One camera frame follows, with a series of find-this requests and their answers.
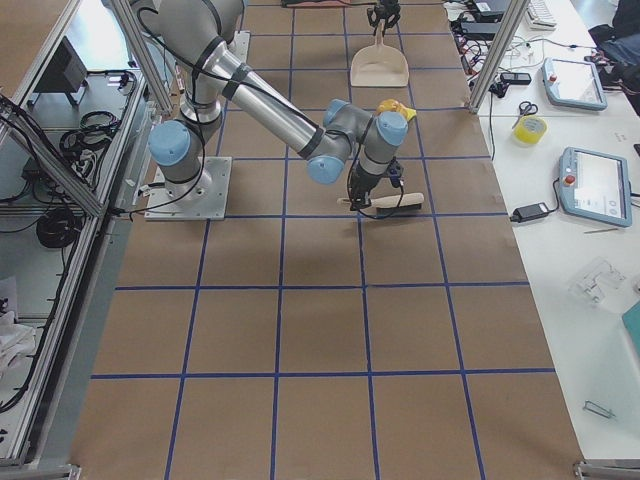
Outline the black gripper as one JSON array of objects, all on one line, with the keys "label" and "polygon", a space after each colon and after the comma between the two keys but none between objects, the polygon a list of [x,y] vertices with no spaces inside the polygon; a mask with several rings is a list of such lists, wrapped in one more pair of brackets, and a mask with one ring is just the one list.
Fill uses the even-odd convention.
[{"label": "black gripper", "polygon": [[396,25],[400,20],[400,4],[398,0],[376,1],[366,13],[370,25]]},{"label": "black gripper", "polygon": [[382,178],[387,178],[393,188],[403,188],[403,167],[393,158],[385,166],[382,174],[368,173],[359,160],[355,160],[348,175],[348,198],[351,202],[352,210],[362,208],[360,200],[369,200],[371,191],[378,185]]}]

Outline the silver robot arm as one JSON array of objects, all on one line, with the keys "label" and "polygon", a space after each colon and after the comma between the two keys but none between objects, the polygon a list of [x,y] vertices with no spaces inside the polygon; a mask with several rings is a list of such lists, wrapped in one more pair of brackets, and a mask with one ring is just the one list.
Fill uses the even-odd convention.
[{"label": "silver robot arm", "polygon": [[340,99],[330,102],[316,124],[231,50],[244,1],[159,1],[131,5],[142,32],[170,53],[186,75],[181,114],[194,124],[217,121],[225,98],[249,114],[307,162],[316,182],[336,182],[345,163],[350,208],[370,207],[372,190],[387,178],[403,189],[396,151],[408,133],[394,111],[367,112]]}]

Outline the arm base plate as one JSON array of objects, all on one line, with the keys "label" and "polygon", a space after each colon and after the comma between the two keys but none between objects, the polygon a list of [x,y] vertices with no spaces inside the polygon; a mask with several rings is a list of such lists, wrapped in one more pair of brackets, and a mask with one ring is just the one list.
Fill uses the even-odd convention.
[{"label": "arm base plate", "polygon": [[248,30],[238,30],[234,32],[233,39],[227,44],[228,51],[234,57],[236,66],[246,63],[249,53],[251,34]]},{"label": "arm base plate", "polygon": [[154,188],[148,197],[144,217],[149,221],[199,221],[223,220],[226,212],[229,181],[232,170],[231,157],[205,157],[204,170],[198,182],[185,184],[167,182],[159,166],[155,182],[163,183]]}]

